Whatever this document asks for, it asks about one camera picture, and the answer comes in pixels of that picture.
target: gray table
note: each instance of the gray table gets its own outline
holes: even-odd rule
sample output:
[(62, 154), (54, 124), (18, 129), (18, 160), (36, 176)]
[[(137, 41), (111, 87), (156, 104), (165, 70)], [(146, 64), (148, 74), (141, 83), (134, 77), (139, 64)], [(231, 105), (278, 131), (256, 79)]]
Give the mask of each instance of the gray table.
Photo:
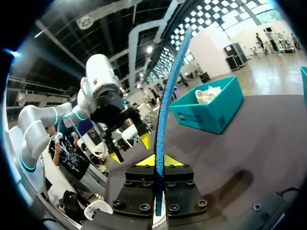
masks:
[[(146, 151), (139, 143), (123, 155), (123, 164), (111, 165), (105, 201), (111, 204), (119, 194), (128, 165), (151, 154), (153, 149)], [(191, 165), (211, 217), (231, 219), (267, 194), (300, 186), (306, 177), (304, 98), (246, 97), (221, 135), (181, 126), (172, 116), (165, 132), (165, 154)]]

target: blue foam strip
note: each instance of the blue foam strip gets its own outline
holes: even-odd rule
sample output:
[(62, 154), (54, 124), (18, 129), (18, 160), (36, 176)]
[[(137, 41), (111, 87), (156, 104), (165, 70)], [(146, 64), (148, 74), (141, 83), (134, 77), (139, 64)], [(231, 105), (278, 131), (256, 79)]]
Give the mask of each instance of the blue foam strip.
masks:
[(164, 134), (166, 119), (168, 114), (169, 105), (172, 99), (174, 87), (177, 81), (177, 77), (182, 66), (183, 58), (187, 52), (189, 42), (192, 36), (192, 28), (190, 27), (186, 33), (186, 36), (182, 42), (181, 48), (176, 56), (173, 68), (169, 74), (168, 81), (165, 86), (160, 112), (158, 119), (158, 129), (156, 134), (156, 215), (161, 215), (162, 210), (162, 198), (163, 198), (163, 176), (164, 176)]

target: black cable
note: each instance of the black cable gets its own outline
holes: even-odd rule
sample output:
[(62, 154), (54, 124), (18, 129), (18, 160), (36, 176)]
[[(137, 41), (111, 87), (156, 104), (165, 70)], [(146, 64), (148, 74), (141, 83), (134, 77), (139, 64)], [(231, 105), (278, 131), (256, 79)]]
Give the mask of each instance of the black cable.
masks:
[(287, 192), (291, 192), (291, 191), (302, 191), (302, 189), (300, 187), (291, 187), (291, 188), (287, 188), (285, 190), (282, 190), (280, 192), (277, 192), (278, 195), (283, 196), (285, 193)]
[(56, 222), (57, 223), (57, 221), (55, 220), (55, 219), (51, 219), (51, 218), (43, 218), (43, 219), (41, 219), (40, 220), (42, 223), (44, 223), (45, 221), (53, 221), (53, 222)]

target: bolt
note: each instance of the bolt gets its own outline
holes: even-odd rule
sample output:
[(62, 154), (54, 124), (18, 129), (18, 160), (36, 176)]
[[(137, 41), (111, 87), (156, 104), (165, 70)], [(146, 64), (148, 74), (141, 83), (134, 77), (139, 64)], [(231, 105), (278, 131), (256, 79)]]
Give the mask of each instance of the bolt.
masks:
[(132, 185), (132, 183), (133, 183), (132, 180), (126, 180), (126, 181), (125, 181), (125, 185), (128, 185), (128, 186), (129, 186), (129, 185)]
[(176, 187), (176, 183), (175, 182), (169, 182), (167, 187), (168, 188), (175, 188)]
[(264, 212), (261, 215), (261, 217), (262, 217), (263, 220), (269, 220), (270, 219), (270, 214), (268, 212)]
[(195, 183), (193, 180), (188, 180), (186, 183), (188, 186), (193, 186)]
[(180, 205), (179, 204), (172, 204), (169, 206), (168, 210), (170, 212), (178, 212), (180, 209)]
[(206, 200), (200, 200), (200, 201), (197, 203), (197, 207), (205, 208), (205, 207), (207, 207), (207, 204), (208, 204), (208, 202), (207, 202)]
[(113, 200), (113, 202), (112, 202), (112, 205), (114, 206), (114, 207), (120, 207), (121, 206), (121, 201), (120, 200)]
[(256, 212), (260, 211), (261, 210), (261, 204), (254, 204), (253, 209)]
[(150, 186), (152, 186), (152, 183), (149, 182), (149, 181), (145, 181), (145, 182), (143, 182), (143, 186), (144, 186), (145, 188), (149, 188)]
[(150, 205), (149, 204), (141, 204), (139, 206), (139, 210), (141, 210), (143, 212), (149, 211), (150, 210)]

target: yellow triangle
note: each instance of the yellow triangle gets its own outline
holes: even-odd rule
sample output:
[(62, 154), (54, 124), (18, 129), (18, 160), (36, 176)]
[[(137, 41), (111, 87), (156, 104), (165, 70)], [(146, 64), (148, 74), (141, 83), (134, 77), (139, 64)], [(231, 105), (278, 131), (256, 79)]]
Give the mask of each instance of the yellow triangle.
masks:
[[(150, 165), (150, 166), (154, 166), (155, 165), (155, 155), (151, 155), (150, 157), (142, 160), (141, 162), (137, 163), (136, 165), (139, 166), (144, 166), (144, 165)], [(178, 162), (177, 160), (171, 158), (170, 156), (167, 156), (166, 154), (164, 154), (164, 166), (170, 166), (171, 164), (175, 165), (175, 166), (179, 166), (179, 165), (183, 165), (182, 163)]]
[(114, 152), (112, 152), (112, 153), (110, 154), (110, 156), (111, 156), (114, 160), (116, 160), (118, 163), (121, 164), (121, 162), (119, 161), (117, 155), (116, 155)]
[(141, 136), (141, 140), (145, 146), (145, 148), (147, 148), (147, 150), (150, 149), (150, 134), (149, 133), (145, 133)]

